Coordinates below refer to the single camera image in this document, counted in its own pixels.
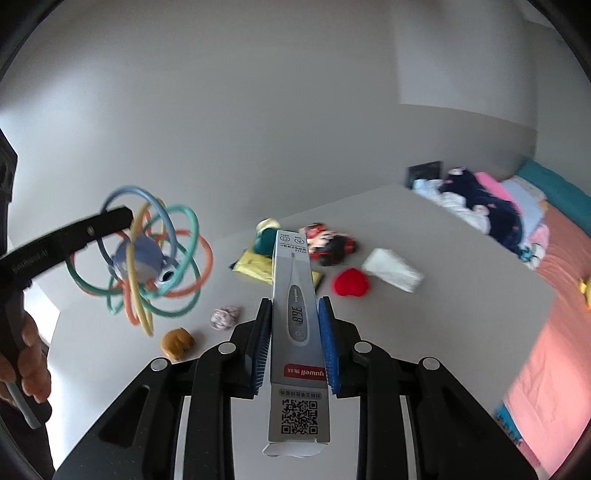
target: yuwell logo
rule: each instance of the yuwell logo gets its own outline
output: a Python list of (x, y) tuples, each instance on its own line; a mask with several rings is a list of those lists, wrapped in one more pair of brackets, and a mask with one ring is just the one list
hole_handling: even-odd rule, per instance
[(287, 364), (283, 367), (283, 376), (291, 378), (305, 378), (306, 380), (326, 381), (326, 370), (322, 367)]

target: pink bedsheet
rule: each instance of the pink bedsheet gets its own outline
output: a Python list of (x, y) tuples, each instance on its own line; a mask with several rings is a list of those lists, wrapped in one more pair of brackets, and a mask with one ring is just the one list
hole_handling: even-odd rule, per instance
[(537, 271), (556, 291), (542, 329), (505, 404), (552, 475), (591, 418), (591, 312), (577, 288), (591, 274), (591, 238), (550, 206), (550, 246)]

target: brown plush toy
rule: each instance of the brown plush toy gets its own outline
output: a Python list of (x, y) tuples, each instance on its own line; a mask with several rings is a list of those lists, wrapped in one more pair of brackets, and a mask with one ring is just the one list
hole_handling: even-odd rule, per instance
[(195, 339), (184, 328), (170, 330), (160, 341), (160, 348), (164, 354), (176, 362), (181, 360), (194, 345)]

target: thermometer box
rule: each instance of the thermometer box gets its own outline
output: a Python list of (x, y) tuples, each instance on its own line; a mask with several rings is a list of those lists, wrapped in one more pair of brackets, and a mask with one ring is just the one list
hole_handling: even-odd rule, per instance
[(319, 453), (330, 441), (329, 390), (305, 234), (278, 231), (273, 253), (269, 456)]

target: red plush doll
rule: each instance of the red plush doll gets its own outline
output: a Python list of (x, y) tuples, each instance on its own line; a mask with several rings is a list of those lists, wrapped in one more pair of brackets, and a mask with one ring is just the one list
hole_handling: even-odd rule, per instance
[(312, 223), (300, 229), (308, 239), (308, 252), (312, 260), (323, 267), (338, 265), (357, 250), (357, 242), (346, 233), (328, 230), (323, 223)]

